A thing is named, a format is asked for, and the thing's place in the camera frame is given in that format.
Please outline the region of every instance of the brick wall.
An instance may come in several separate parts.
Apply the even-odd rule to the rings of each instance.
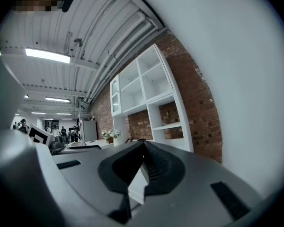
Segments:
[[[179,87],[189,120],[194,152],[221,162],[221,128],[212,94],[196,62],[172,33],[165,32],[149,42],[125,63],[118,73],[154,43],[165,55]],[[112,127],[109,87],[104,89],[101,96],[93,102],[91,108],[94,110],[98,121],[98,131]],[[178,120],[174,103],[161,106],[160,112],[164,123],[172,123]],[[105,119],[99,118],[102,115],[105,115]],[[127,125],[133,139],[152,139],[147,111],[130,115],[127,119]],[[169,139],[183,137],[181,128],[166,130],[165,136]]]

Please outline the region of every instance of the cabinet door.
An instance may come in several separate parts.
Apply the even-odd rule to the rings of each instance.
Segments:
[[[112,116],[115,116],[122,112],[119,74],[116,75],[116,77],[110,82],[110,107],[112,111]]]

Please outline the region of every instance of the black vent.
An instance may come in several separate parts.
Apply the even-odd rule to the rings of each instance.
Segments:
[[[249,212],[246,205],[226,184],[222,182],[213,183],[211,187],[234,220],[238,220]]]
[[[74,161],[59,163],[59,164],[57,164],[57,167],[61,170],[61,169],[65,169],[65,168],[80,165],[80,164],[81,163],[79,161],[74,160]]]

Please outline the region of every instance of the fluorescent light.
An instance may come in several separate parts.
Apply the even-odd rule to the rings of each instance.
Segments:
[[[70,100],[69,99],[61,99],[61,98],[54,98],[54,97],[45,97],[46,100],[51,100],[51,101],[59,101],[59,102],[67,102],[69,103]]]
[[[69,64],[71,58],[66,55],[61,55],[53,52],[41,51],[41,50],[34,50],[34,49],[25,49],[27,56],[33,56],[43,59],[49,59],[53,61],[59,61]]]

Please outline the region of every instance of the ceiling pipe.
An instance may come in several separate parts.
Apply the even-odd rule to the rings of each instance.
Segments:
[[[122,60],[134,49],[136,48],[142,41],[144,41],[148,36],[150,36],[152,33],[154,33],[157,29],[153,28],[151,31],[149,31],[146,35],[144,35],[139,41],[137,41],[134,46],[132,46],[126,54],[118,61],[118,63],[115,65],[115,68],[118,67],[118,65],[122,62]],[[92,94],[91,100],[94,98],[94,96],[98,93],[98,91],[102,88],[103,84],[107,82],[108,78],[111,76],[111,74],[115,72],[115,70],[111,70],[109,74],[105,77],[105,79],[102,81],[101,85],[96,89],[95,93]]]
[[[104,79],[105,75],[108,73],[111,67],[114,65],[116,60],[118,60],[120,56],[129,48],[129,46],[131,46],[142,34],[144,34],[150,28],[151,28],[151,22],[147,20],[146,24],[122,46],[119,52],[112,58],[112,60],[106,67],[105,71],[102,73],[97,85],[95,86],[94,90],[91,93],[92,95],[94,95],[95,91],[97,90],[97,87],[99,86],[101,81]]]
[[[141,13],[138,12],[138,16],[140,17],[132,26],[130,26],[130,28],[117,40],[117,42],[114,44],[114,46],[111,48],[111,50],[107,53],[105,59],[103,60],[103,62],[101,63],[99,69],[96,72],[96,75],[94,76],[90,86],[89,86],[89,90],[85,96],[85,101],[88,101],[88,97],[90,94],[90,91],[92,89],[92,87],[94,86],[96,80],[98,79],[99,74],[101,73],[102,69],[104,68],[104,66],[106,65],[107,61],[109,60],[109,58],[113,55],[113,53],[116,51],[116,49],[120,46],[120,44],[129,36],[129,34],[135,30],[136,27],[138,27],[145,19],[146,16]]]

